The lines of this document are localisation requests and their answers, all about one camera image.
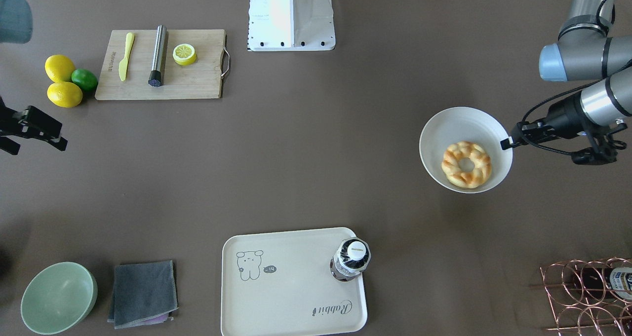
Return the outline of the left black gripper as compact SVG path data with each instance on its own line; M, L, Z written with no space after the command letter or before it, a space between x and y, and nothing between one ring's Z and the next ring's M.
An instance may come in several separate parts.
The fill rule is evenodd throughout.
M511 136L500 142L502 150L515 149L515 146L531 145L570 156L578 165L603 165L617 160L618 151L626 149L623 141L615 140L616 132L627 129L625 123L612 128L609 125L594 124L583 112L580 104L580 93L567 96L564 100L553 104L547 116L534 122L518 122L511 131ZM552 140L571 140L585 136L589 147L579 151L560 151L545 147L543 143Z

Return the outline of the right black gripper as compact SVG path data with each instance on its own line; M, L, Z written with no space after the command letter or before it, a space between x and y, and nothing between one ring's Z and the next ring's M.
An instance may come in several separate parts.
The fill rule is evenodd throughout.
M24 111L10 109L0 98L0 149L11 155L17 155L20 144L7 138L18 136L36 139L52 145L59 151L65 151L68 141L61 136L62 124L33 105Z

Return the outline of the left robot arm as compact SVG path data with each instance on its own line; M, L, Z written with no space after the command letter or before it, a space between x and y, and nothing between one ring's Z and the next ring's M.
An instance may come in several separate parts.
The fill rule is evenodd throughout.
M589 147L566 152L575 164L616 161L626 143L615 140L614 134L627 128L625 118L632 113L632 40L610 37L614 22L614 0L572 0L557 41L540 52L540 77L589 83L551 97L544 118L523 118L501 141L503 150L527 145L544 149L548 141L584 136Z

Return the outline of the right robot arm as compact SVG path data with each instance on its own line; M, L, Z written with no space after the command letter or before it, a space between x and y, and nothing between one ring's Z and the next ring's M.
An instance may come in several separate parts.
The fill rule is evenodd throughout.
M26 0L0 0L0 41L25 44L33 33L33 15ZM10 137L44 141L65 151L68 141L61 136L62 124L35 106L24 111L9 108L0 100L0 149L17 155L20 144Z

